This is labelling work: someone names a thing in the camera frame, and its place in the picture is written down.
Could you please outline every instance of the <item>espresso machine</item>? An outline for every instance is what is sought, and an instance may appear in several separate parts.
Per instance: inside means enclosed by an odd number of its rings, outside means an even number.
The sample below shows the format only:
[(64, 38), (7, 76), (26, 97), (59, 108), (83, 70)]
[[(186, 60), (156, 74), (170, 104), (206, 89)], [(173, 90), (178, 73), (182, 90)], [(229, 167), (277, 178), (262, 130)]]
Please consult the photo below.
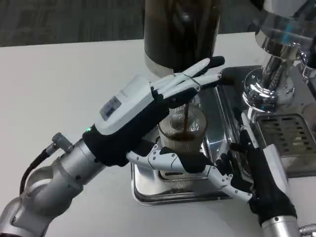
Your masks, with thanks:
[[(247, 114), (261, 148), (275, 144), (289, 178), (316, 174), (316, 2), (266, 0), (257, 4), (254, 37), (269, 56), (263, 65), (226, 68), (234, 85), (201, 91), (193, 103), (207, 117), (201, 152), (212, 162), (239, 142), (236, 110)], [(151, 134), (154, 139), (157, 133)], [(247, 161), (232, 152), (244, 180)], [(132, 164), (132, 191), (145, 205), (229, 198), (210, 186), (203, 174), (148, 172)]]

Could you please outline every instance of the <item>gray carpet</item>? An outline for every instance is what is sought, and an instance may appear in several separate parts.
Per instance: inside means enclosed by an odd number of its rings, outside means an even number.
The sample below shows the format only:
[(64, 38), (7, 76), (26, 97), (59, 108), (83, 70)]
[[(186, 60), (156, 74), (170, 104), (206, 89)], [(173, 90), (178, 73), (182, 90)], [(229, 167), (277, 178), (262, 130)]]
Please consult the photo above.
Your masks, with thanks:
[[(144, 0), (0, 0), (0, 46), (143, 37)], [(248, 31), (249, 0), (225, 0), (220, 34)]]

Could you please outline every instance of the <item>drip tray grate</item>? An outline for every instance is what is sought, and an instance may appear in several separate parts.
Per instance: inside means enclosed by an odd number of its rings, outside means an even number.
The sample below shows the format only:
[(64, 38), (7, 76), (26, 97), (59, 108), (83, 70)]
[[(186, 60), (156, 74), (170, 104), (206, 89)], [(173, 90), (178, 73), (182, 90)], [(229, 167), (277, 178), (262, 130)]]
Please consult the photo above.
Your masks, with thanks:
[(266, 145), (274, 143), (281, 157), (316, 154), (316, 144), (304, 119), (298, 114), (258, 116)]

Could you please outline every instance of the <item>white table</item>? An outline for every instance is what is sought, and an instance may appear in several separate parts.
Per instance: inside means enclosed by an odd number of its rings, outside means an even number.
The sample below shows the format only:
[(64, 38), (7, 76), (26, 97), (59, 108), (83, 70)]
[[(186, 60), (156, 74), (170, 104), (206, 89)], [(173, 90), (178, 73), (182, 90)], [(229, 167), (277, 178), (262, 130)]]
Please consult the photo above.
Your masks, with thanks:
[[(102, 105), (135, 74), (155, 78), (145, 65), (143, 47), (142, 40), (131, 40), (0, 48), (1, 210), (18, 195), (23, 172), (56, 132), (77, 141)], [(231, 67), (258, 65), (265, 52), (253, 33), (242, 33), (219, 35), (215, 55), (225, 56), (224, 67)], [(290, 180), (301, 225), (316, 222), (315, 184), (316, 178)], [(127, 165), (99, 174), (53, 221), (47, 236), (260, 234), (256, 216), (236, 200), (139, 205), (131, 195)]]

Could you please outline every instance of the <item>silver robotic arm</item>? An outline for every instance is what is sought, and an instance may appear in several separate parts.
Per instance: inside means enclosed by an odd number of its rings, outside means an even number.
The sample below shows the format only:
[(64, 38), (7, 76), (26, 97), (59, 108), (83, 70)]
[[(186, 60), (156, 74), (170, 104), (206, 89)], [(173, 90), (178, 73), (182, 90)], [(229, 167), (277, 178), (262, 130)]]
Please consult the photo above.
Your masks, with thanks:
[[(105, 167), (124, 166), (128, 162), (148, 169), (204, 173), (218, 190), (249, 203), (266, 237), (300, 236), (285, 174), (280, 163), (276, 163), (279, 156), (275, 146), (259, 149), (244, 114), (241, 115), (239, 146), (252, 168), (254, 193), (236, 187), (233, 173), (215, 166), (202, 154), (181, 154), (142, 140), (168, 115), (170, 108), (188, 103), (205, 87), (231, 83), (220, 74), (199, 75), (209, 65), (212, 62), (204, 59), (181, 74), (154, 83), (135, 77), (103, 106), (95, 124), (74, 145), (61, 134), (55, 135), (53, 143), (23, 176), (20, 196), (13, 199), (0, 216), (0, 236), (45, 236), (51, 221), (69, 208), (84, 185)], [(23, 181), (28, 174), (59, 148), (65, 153), (51, 166), (33, 172), (25, 186)]]
[[(27, 169), (20, 196), (3, 210), (0, 236), (44, 236), (51, 221), (69, 208), (100, 171), (129, 162), (126, 154), (168, 115), (169, 108), (189, 102), (204, 87), (226, 83), (220, 74), (198, 76), (202, 69), (224, 62), (223, 57), (204, 59), (181, 74), (154, 83), (137, 76), (104, 105), (95, 124), (74, 145), (61, 134), (55, 135)], [(51, 166), (33, 172), (25, 187), (28, 174), (59, 148), (65, 153)]]

